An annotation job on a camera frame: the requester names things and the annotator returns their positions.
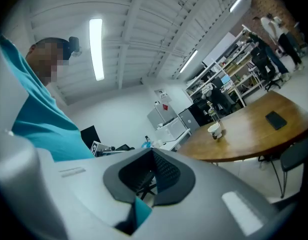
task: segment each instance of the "teal shirt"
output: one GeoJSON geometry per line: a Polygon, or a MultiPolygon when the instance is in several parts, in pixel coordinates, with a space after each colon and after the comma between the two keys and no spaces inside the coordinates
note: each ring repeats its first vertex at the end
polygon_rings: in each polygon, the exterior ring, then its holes
{"type": "Polygon", "coordinates": [[[54,161],[94,158],[75,124],[57,107],[56,101],[32,71],[17,48],[3,36],[0,47],[12,73],[29,96],[12,131],[52,154],[54,161]]]}

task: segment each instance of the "white ceiling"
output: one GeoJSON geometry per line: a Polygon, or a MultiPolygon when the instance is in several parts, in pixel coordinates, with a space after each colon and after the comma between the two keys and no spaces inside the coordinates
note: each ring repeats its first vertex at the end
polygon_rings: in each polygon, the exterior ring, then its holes
{"type": "Polygon", "coordinates": [[[67,104],[139,85],[141,77],[175,78],[181,66],[235,0],[26,0],[29,42],[79,38],[83,53],[54,85],[67,104]],[[89,20],[102,18],[104,80],[96,81],[89,20]]]}

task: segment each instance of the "smartphone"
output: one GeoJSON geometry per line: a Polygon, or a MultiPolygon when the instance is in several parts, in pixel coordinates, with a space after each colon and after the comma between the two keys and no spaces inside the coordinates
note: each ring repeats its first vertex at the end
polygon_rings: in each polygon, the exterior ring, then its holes
{"type": "Polygon", "coordinates": [[[267,114],[265,117],[275,130],[282,128],[288,123],[283,117],[281,117],[275,111],[272,111],[271,113],[267,114]]]}

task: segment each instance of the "white floor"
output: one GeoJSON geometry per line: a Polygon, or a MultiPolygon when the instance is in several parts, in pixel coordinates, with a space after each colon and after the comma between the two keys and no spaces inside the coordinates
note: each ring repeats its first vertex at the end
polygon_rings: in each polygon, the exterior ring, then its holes
{"type": "MultiPolygon", "coordinates": [[[[308,111],[308,56],[302,59],[305,69],[291,73],[291,79],[284,83],[281,89],[274,88],[273,91],[287,97],[302,108],[308,111]]],[[[245,102],[250,104],[266,94],[264,90],[257,90],[245,98],[245,102]]],[[[283,184],[283,172],[279,160],[274,161],[281,184],[283,184]]],[[[257,158],[246,159],[244,161],[223,162],[219,166],[236,175],[251,187],[264,195],[270,203],[281,201],[281,192],[274,169],[270,163],[260,163],[257,158]]],[[[287,185],[284,199],[296,194],[301,187],[303,165],[288,172],[287,185]]],[[[153,196],[147,194],[144,201],[153,204],[153,196]]]]}

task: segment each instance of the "ceiling light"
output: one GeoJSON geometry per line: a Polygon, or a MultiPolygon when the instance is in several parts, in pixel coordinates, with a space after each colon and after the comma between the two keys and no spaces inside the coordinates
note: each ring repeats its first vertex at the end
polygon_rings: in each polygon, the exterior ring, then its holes
{"type": "Polygon", "coordinates": [[[102,19],[93,18],[89,21],[89,46],[92,56],[96,81],[104,79],[102,61],[102,19]]]}
{"type": "Polygon", "coordinates": [[[232,7],[229,8],[229,12],[230,12],[230,13],[235,9],[236,6],[238,6],[238,4],[240,3],[240,1],[242,1],[242,0],[236,0],[235,3],[232,5],[232,7]]]}
{"type": "Polygon", "coordinates": [[[194,56],[198,53],[198,50],[195,50],[193,54],[189,57],[188,61],[185,63],[185,65],[182,67],[179,73],[182,73],[184,69],[188,66],[188,64],[191,62],[191,60],[194,58],[194,56]]]}

